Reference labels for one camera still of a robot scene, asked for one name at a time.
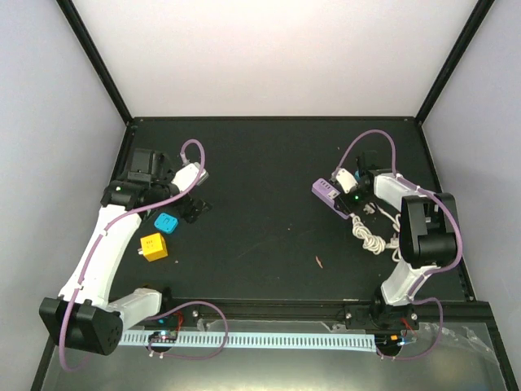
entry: white cable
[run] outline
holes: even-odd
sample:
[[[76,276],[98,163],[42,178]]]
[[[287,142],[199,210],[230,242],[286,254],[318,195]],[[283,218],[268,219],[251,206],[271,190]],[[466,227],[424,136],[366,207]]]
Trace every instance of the white cable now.
[[[371,251],[374,255],[379,255],[383,253],[385,250],[385,240],[382,237],[371,234],[369,228],[364,226],[364,223],[361,222],[361,219],[354,213],[351,213],[352,220],[352,234],[355,238],[361,239],[364,241],[362,248]]]
[[[400,214],[398,213],[395,217],[387,213],[385,210],[380,208],[377,204],[369,203],[364,207],[364,212],[367,214],[373,214],[375,210],[378,210],[383,216],[387,217],[389,220],[392,221],[392,228],[400,233]],[[401,253],[400,253],[400,241],[396,234],[394,234],[387,243],[381,236],[373,235],[369,228],[367,228],[363,222],[361,222],[361,219],[354,213],[351,213],[351,219],[352,219],[352,234],[358,238],[364,241],[364,244],[362,247],[367,250],[371,251],[374,255],[379,255],[385,251],[386,248],[393,249],[392,252],[392,260],[394,262],[399,262],[401,259]]]

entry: cable organizer strip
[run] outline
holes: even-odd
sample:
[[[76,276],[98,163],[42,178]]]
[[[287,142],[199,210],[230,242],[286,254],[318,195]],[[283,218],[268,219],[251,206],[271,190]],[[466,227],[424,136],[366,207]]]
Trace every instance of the cable organizer strip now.
[[[128,330],[120,346],[148,346],[154,330]],[[218,348],[224,332],[180,332],[176,342],[154,342],[152,346],[182,348]],[[230,332],[226,348],[354,350],[376,352],[373,335],[362,334],[290,334],[275,332]]]

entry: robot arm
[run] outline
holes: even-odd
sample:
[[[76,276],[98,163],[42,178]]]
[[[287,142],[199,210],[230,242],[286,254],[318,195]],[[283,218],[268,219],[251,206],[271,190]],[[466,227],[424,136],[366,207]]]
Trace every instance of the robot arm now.
[[[107,235],[105,228],[109,222],[129,210],[175,196],[196,180],[199,163],[188,164],[174,174],[164,169],[164,161],[167,159],[158,152],[136,150],[129,171],[105,189],[94,233],[80,263],[60,290],[59,298],[47,297],[40,306],[40,316],[56,344],[65,307],[78,288],[66,339],[66,346],[74,349],[110,354],[117,347],[124,331],[160,311],[161,294],[152,289],[139,288],[120,300],[108,302],[112,281],[123,253],[146,213],[125,216],[114,223],[110,235]],[[197,184],[207,177],[208,173],[204,170]],[[188,195],[186,198],[175,205],[189,222],[210,208],[202,200],[194,201]],[[81,271],[100,235],[106,237],[98,243],[79,286]]]
[[[443,212],[430,198],[401,179],[400,174],[395,176],[390,170],[376,169],[374,165],[367,168],[362,155],[355,175],[340,169],[329,181],[318,179],[312,188],[315,195],[344,219],[375,198],[401,211],[402,258],[377,289],[380,307],[409,305],[431,271],[447,266],[457,251],[453,227]],[[457,219],[454,198],[447,193],[435,196]]]

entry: black table surface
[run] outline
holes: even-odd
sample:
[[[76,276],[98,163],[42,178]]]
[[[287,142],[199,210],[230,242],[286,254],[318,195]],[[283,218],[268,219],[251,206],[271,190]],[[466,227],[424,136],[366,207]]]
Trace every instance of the black table surface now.
[[[156,232],[153,220],[130,240],[114,278],[111,296],[135,288],[170,286],[177,298],[267,301],[370,299],[391,274],[392,251],[378,256],[362,249],[350,221],[327,208],[312,192],[328,178],[350,142],[369,129],[387,131],[395,140],[397,166],[406,178],[427,189],[435,179],[421,135],[411,120],[356,119],[144,119],[132,144],[167,152],[179,159],[184,141],[197,138],[206,151],[209,179],[193,196],[213,209],[193,224],[180,220],[164,234],[169,256],[148,262],[138,255],[139,238]],[[356,166],[357,153],[375,150],[391,159],[387,140],[362,139],[345,163]],[[195,146],[187,156],[199,160]],[[174,209],[164,209],[175,214]],[[361,215],[377,235],[389,239],[391,222]],[[321,269],[315,257],[323,264]],[[465,300],[458,272],[431,277],[417,295]]]

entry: gray wall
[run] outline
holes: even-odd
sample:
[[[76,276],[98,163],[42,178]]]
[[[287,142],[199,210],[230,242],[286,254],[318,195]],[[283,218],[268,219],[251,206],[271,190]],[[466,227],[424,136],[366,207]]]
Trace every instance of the gray wall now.
[[[26,390],[38,316],[87,244],[124,125],[55,1],[0,2],[0,381]]]
[[[521,381],[521,24],[495,2],[424,126],[443,188],[456,196],[479,299],[490,301]]]
[[[414,115],[475,2],[74,1],[135,116]]]

